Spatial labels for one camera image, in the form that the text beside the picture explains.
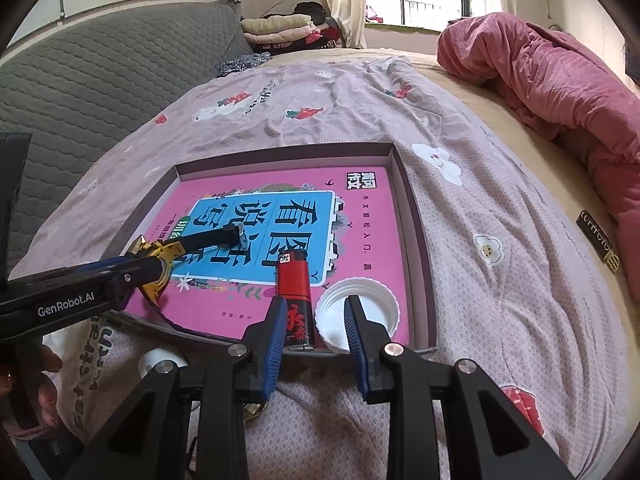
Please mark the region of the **person's hand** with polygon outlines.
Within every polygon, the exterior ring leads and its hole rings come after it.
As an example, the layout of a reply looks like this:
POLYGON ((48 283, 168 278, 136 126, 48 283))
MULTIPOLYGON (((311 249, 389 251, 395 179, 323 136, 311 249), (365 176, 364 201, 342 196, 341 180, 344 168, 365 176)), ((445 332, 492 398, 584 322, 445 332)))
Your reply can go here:
POLYGON ((1 356, 1 429, 13 440, 50 439, 60 429, 58 390, 50 374, 58 373, 62 360, 35 339, 13 353, 1 356))

